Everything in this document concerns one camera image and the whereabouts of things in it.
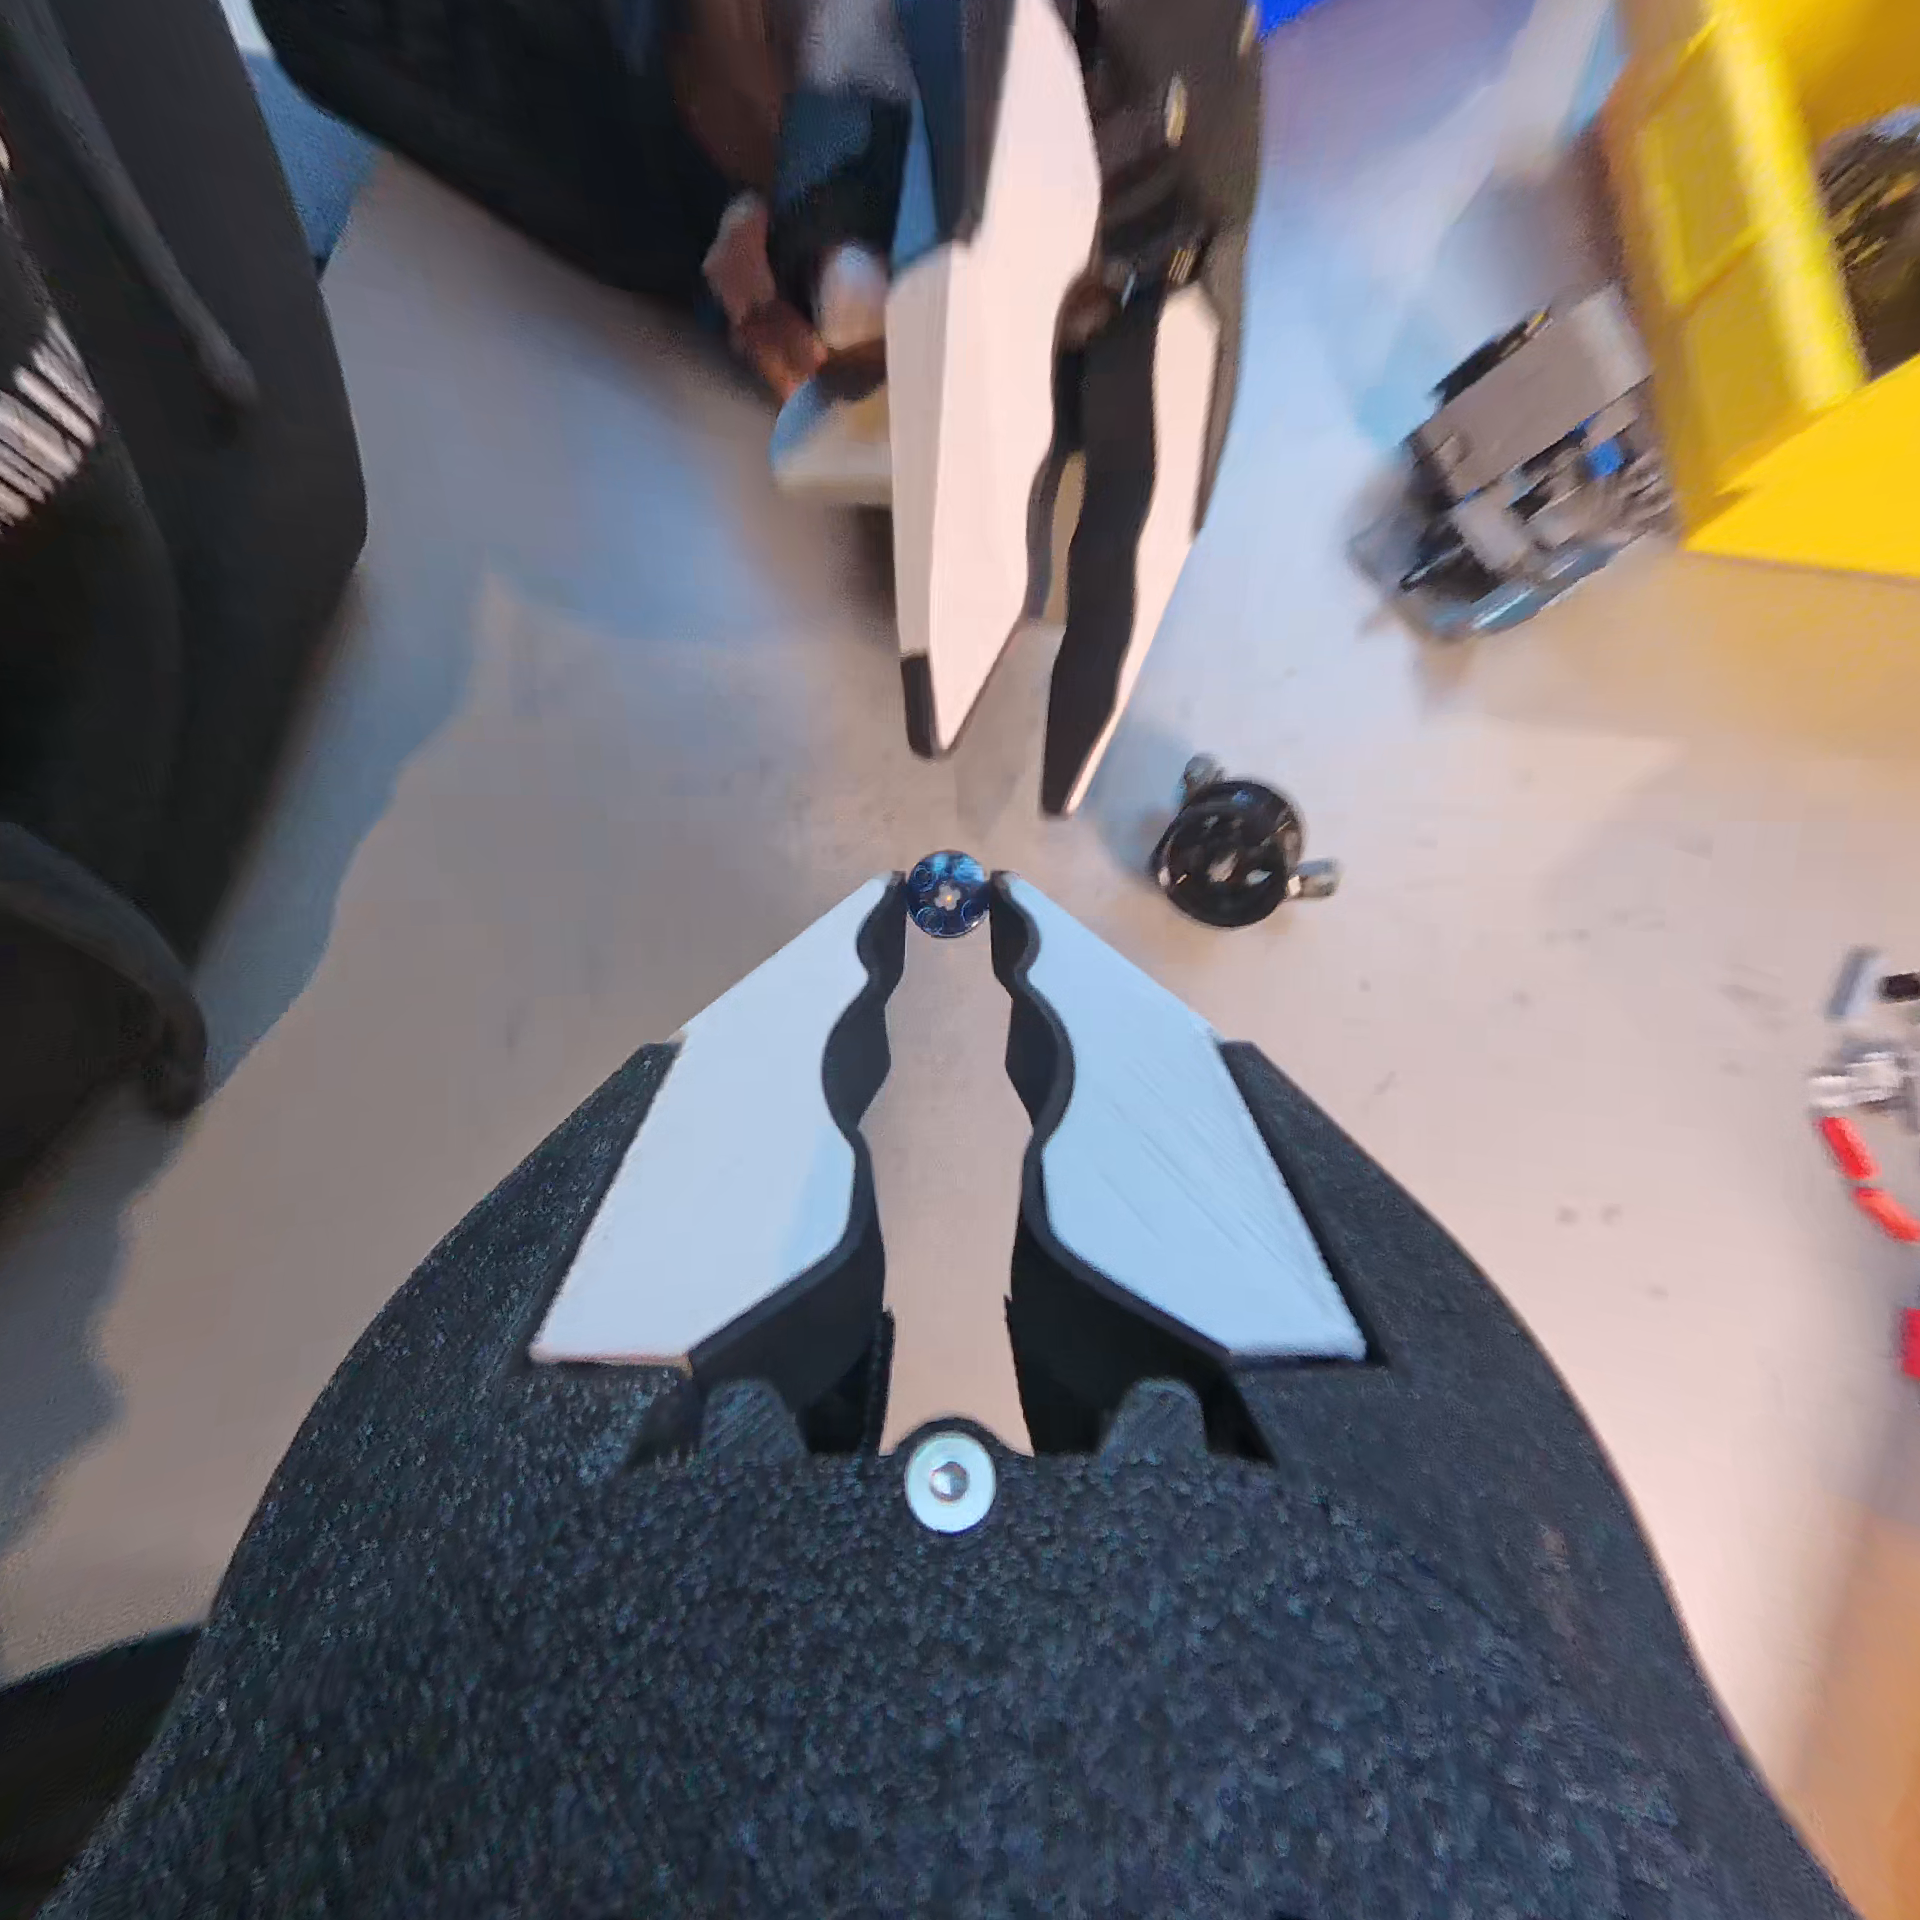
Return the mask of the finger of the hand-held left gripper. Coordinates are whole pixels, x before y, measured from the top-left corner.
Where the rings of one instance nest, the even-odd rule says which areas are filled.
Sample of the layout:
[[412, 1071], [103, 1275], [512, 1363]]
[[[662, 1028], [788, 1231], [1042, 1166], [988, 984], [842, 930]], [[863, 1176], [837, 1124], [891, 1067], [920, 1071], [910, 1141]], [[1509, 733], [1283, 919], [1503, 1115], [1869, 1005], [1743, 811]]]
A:
[[1207, 290], [1141, 295], [1077, 357], [1083, 493], [1046, 690], [1039, 804], [1069, 819], [1134, 698], [1192, 550], [1219, 319]]
[[1027, 619], [1068, 295], [1101, 202], [1058, 5], [898, 5], [914, 102], [885, 302], [904, 728], [947, 757]]

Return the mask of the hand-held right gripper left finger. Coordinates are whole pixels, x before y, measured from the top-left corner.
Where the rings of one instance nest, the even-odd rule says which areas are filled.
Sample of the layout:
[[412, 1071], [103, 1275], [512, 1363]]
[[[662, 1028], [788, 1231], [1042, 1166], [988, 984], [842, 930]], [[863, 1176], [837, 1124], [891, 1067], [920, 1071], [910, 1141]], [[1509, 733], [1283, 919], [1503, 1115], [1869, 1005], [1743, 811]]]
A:
[[683, 1024], [530, 1359], [851, 1366], [880, 1311], [862, 1122], [903, 960], [903, 877], [882, 874]]

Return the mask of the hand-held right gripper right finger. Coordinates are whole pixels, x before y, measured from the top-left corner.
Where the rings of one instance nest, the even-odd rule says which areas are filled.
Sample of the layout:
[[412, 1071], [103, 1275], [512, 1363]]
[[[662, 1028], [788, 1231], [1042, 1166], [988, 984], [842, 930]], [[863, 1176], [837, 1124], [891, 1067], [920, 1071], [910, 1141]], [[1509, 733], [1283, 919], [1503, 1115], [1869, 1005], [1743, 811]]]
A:
[[1031, 880], [992, 892], [1039, 1251], [1212, 1359], [1364, 1359], [1214, 1026]]

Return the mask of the clear blue round stud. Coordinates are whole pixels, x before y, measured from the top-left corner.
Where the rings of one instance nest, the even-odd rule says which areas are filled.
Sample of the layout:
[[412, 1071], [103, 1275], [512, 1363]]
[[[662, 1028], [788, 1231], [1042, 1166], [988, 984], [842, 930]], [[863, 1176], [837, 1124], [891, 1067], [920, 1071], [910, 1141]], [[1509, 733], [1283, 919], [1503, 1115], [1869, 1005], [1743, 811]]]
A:
[[965, 940], [989, 919], [992, 880], [968, 853], [927, 853], [903, 877], [903, 912], [931, 940]]

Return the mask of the grey desk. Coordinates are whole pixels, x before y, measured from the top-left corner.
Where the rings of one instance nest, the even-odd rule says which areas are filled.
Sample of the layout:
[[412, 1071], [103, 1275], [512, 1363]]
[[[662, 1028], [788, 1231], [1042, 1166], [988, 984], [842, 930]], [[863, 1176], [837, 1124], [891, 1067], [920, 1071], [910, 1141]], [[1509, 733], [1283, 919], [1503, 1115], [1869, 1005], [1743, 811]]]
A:
[[1608, 5], [1267, 44], [1248, 366], [1075, 822], [1054, 638], [903, 739], [856, 524], [683, 336], [384, 160], [325, 280], [368, 547], [202, 971], [212, 1087], [5, 1219], [5, 1679], [202, 1615], [331, 1370], [634, 1048], [933, 848], [1259, 1044], [1503, 1290], [1835, 1880], [1916, 1915], [1916, 1268], [1807, 1124], [1916, 966], [1916, 590], [1644, 544], [1429, 644], [1351, 564], [1429, 386], [1595, 274]]

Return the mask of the person's left hand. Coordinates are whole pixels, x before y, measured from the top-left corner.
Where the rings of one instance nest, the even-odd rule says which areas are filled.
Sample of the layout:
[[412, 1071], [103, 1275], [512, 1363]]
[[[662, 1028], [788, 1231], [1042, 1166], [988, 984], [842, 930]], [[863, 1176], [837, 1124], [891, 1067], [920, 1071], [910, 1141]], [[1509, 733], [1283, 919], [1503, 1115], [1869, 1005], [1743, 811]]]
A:
[[704, 254], [704, 280], [728, 344], [788, 399], [824, 362], [875, 350], [890, 271], [882, 256], [837, 242], [790, 299], [771, 236], [788, 101], [804, 88], [886, 93], [904, 83], [891, 5], [676, 5], [666, 72], [686, 133], [724, 178], [728, 198]]

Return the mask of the grey black brick model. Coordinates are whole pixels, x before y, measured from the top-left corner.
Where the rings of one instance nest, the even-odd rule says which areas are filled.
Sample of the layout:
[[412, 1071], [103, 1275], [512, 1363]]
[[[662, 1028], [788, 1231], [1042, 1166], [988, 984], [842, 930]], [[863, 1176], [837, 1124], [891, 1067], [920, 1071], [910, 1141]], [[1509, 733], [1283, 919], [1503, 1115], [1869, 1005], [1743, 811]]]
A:
[[1429, 640], [1503, 634], [1674, 528], [1650, 359], [1616, 280], [1538, 306], [1434, 389], [1348, 556]]

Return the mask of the yellow storage bin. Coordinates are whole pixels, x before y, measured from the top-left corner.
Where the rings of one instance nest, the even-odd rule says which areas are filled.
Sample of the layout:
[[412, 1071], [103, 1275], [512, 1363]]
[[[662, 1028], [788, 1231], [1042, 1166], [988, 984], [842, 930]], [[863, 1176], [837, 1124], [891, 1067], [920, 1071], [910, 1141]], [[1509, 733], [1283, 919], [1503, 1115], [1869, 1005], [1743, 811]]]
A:
[[1917, 373], [1869, 375], [1816, 150], [1916, 104], [1912, 2], [1620, 2], [1600, 110], [1687, 549], [1917, 574]]

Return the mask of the pile of small brick pieces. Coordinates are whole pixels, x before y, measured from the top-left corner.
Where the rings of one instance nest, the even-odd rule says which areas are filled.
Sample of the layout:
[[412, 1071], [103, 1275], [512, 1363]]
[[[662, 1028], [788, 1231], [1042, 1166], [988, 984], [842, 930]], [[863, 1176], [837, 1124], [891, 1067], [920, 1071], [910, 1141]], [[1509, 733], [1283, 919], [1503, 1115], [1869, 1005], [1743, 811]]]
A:
[[1917, 1256], [1917, 971], [1848, 948], [1822, 1005], [1828, 1044], [1807, 1074], [1807, 1119], [1848, 1210], [1908, 1268]]

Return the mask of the yellow toy tracked vehicle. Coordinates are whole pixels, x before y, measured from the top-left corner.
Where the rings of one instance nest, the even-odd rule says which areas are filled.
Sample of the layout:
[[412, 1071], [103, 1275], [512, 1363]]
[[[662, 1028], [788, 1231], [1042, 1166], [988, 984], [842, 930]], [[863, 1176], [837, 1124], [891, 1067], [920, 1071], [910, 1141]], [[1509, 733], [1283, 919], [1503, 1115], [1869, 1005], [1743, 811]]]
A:
[[1917, 107], [1828, 136], [1815, 176], [1867, 375], [1884, 376], [1917, 354]]

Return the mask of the person in black hoodie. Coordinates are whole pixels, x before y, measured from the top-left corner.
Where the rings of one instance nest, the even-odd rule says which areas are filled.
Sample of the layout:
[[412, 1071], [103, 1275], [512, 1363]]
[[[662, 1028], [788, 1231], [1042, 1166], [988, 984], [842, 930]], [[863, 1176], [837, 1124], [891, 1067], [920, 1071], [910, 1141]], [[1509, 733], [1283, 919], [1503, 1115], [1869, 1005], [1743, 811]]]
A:
[[218, 5], [2, 5], [2, 1167], [208, 1090], [195, 966], [368, 536]]

